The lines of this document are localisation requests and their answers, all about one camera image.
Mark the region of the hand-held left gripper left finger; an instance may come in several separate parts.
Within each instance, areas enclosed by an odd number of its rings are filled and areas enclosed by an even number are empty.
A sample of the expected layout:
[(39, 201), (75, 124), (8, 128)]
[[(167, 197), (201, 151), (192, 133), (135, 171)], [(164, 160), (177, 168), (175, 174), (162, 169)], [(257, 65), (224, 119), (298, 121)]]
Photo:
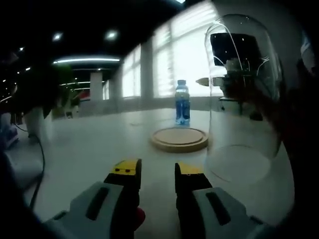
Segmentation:
[(141, 159), (120, 161), (45, 225), (58, 239), (134, 238), (141, 172)]

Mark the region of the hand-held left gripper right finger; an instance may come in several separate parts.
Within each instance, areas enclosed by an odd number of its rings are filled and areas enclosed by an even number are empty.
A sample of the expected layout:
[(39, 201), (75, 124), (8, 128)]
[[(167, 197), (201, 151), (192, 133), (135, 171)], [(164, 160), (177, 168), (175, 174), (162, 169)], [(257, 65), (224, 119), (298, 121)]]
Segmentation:
[(200, 168), (175, 164), (176, 209), (183, 239), (268, 239), (271, 227), (249, 216), (246, 207)]

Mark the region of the person's left hand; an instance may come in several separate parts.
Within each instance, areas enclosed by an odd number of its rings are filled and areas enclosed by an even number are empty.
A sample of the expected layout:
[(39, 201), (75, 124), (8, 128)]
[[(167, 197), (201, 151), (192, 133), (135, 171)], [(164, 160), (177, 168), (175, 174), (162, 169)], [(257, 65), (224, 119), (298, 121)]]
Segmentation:
[(135, 219), (135, 229), (137, 230), (145, 221), (146, 215), (142, 208), (137, 207), (136, 219)]

